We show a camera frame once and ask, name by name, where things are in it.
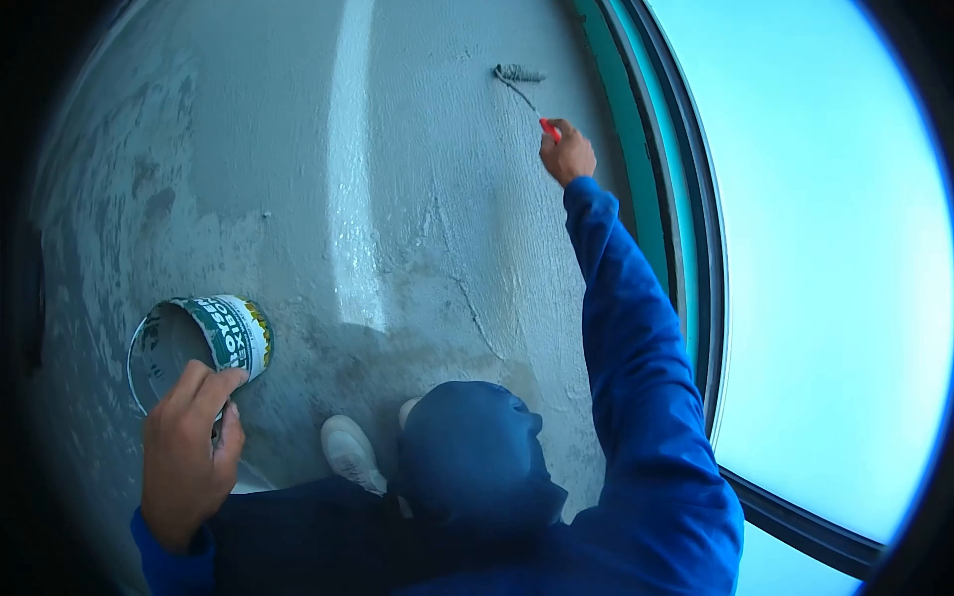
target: shoe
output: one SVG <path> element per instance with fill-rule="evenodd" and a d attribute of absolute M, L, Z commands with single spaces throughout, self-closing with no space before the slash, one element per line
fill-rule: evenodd
<path fill-rule="evenodd" d="M 421 398 L 414 398 L 413 400 L 405 401 L 404 405 L 401 406 L 401 411 L 398 412 L 398 424 L 401 426 L 401 430 L 404 430 L 407 415 L 411 413 L 411 410 L 414 409 L 414 406 L 417 405 L 417 402 L 420 400 Z"/>
<path fill-rule="evenodd" d="M 335 474 L 377 495 L 387 492 L 387 480 L 378 471 L 371 441 L 347 416 L 332 416 L 324 421 L 321 450 Z"/>

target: paint roller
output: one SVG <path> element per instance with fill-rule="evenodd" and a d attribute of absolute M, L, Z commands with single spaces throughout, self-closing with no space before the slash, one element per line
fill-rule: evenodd
<path fill-rule="evenodd" d="M 560 142 L 562 135 L 560 130 L 555 126 L 550 124 L 550 121 L 545 117 L 540 115 L 540 112 L 536 109 L 536 106 L 533 105 L 526 95 L 519 89 L 514 83 L 539 83 L 547 78 L 542 72 L 532 71 L 530 69 L 524 68 L 519 64 L 498 64 L 493 69 L 493 75 L 496 76 L 502 83 L 513 89 L 518 95 L 523 97 L 524 101 L 527 102 L 527 105 L 530 106 L 530 109 L 537 114 L 537 118 L 540 120 L 540 128 L 543 129 L 543 132 L 549 134 L 553 137 L 553 140 L 557 143 Z"/>

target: worker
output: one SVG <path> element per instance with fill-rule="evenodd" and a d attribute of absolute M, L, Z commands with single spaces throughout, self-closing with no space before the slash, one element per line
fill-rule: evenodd
<path fill-rule="evenodd" d="M 334 416 L 321 447 L 335 476 L 230 495 L 244 434 L 229 397 L 247 376 L 193 361 L 145 422 L 132 531 L 154 594 L 735 591 L 742 510 L 703 430 L 678 316 L 592 178 L 589 140 L 550 123 L 563 138 L 544 134 L 540 156 L 565 189 L 586 282 L 599 503 L 562 521 L 541 417 L 487 382 L 448 382 L 401 408 L 390 484 L 361 428 Z"/>

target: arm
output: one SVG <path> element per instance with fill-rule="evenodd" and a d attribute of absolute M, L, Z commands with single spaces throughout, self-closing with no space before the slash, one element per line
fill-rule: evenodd
<path fill-rule="evenodd" d="M 229 396 L 248 379 L 237 368 L 213 373 L 192 360 L 170 392 L 146 418 L 142 506 L 130 529 L 153 594 L 211 594 L 216 548 L 203 524 L 235 486 L 245 434 L 229 402 L 221 435 L 210 444 L 212 424 Z"/>
<path fill-rule="evenodd" d="M 135 509 L 130 523 L 135 545 L 142 557 L 142 574 L 155 596 L 162 594 L 211 594 L 216 586 L 216 547 L 212 533 L 203 527 L 193 541 L 188 555 L 176 555 L 165 550 L 142 519 L 140 508 Z"/>
<path fill-rule="evenodd" d="M 573 531 L 629 560 L 628 577 L 644 585 L 731 591 L 742 513 L 705 436 L 678 316 L 620 223 L 618 201 L 590 177 L 590 143 L 553 123 L 564 139 L 545 137 L 541 156 L 566 188 L 567 230 L 586 281 L 593 424 L 607 460 L 599 505 Z"/>

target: roller handle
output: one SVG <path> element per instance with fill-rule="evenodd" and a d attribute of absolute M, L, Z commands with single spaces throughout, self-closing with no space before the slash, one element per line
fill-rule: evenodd
<path fill-rule="evenodd" d="M 550 121 L 546 118 L 540 118 L 540 128 L 543 129 L 543 132 L 549 134 L 553 137 L 553 142 L 559 143 L 560 139 L 563 138 L 563 135 L 560 134 L 560 129 L 556 128 Z"/>

